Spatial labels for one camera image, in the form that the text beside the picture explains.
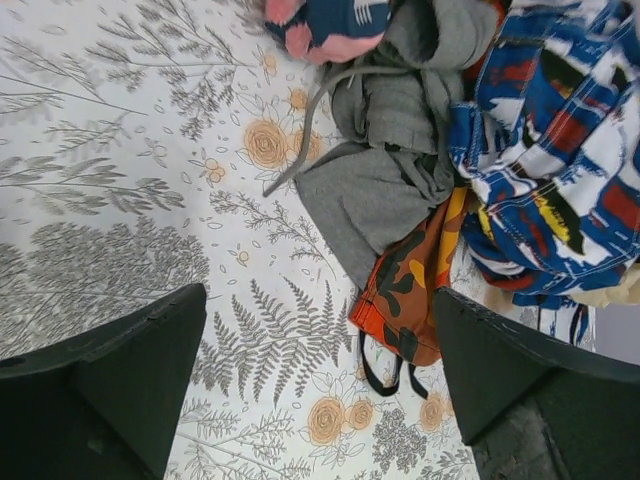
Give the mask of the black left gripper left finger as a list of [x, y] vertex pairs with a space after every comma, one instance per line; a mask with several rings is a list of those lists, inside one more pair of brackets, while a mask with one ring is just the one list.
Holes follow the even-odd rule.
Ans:
[[163, 478], [205, 323], [190, 284], [2, 360], [2, 478]]

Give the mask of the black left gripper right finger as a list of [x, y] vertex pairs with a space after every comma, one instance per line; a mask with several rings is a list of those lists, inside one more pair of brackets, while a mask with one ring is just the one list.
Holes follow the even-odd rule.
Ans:
[[436, 333], [482, 479], [636, 479], [639, 368], [540, 333], [453, 289]]

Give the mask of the orange brown camouflage cloth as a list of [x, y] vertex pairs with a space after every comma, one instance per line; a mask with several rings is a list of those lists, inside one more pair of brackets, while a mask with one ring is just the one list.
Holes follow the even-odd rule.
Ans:
[[[488, 2], [499, 9], [498, 30], [508, 5], [504, 1]], [[478, 76], [486, 52], [464, 74], [464, 97]], [[467, 187], [453, 173], [454, 187], [449, 197], [406, 237], [384, 251], [351, 314], [361, 339], [378, 341], [389, 349], [397, 368], [414, 370], [440, 357], [433, 299], [436, 290], [450, 282], [452, 259], [471, 200]]]

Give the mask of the blue white red patterned cloth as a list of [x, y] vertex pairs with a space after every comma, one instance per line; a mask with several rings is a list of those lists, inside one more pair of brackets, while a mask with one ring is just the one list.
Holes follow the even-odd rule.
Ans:
[[579, 296], [639, 260], [638, 7], [515, 1], [448, 150], [478, 206], [462, 225], [484, 279], [538, 310], [539, 331], [584, 347]]

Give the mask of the grey knit cloth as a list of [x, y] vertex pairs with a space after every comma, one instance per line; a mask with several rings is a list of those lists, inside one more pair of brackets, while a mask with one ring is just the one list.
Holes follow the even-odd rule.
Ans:
[[350, 280], [364, 287], [384, 251], [451, 194], [446, 151], [464, 74], [489, 47], [499, 9], [488, 1], [397, 1], [380, 43], [330, 62], [319, 94], [343, 142], [306, 164], [312, 128], [281, 174]]

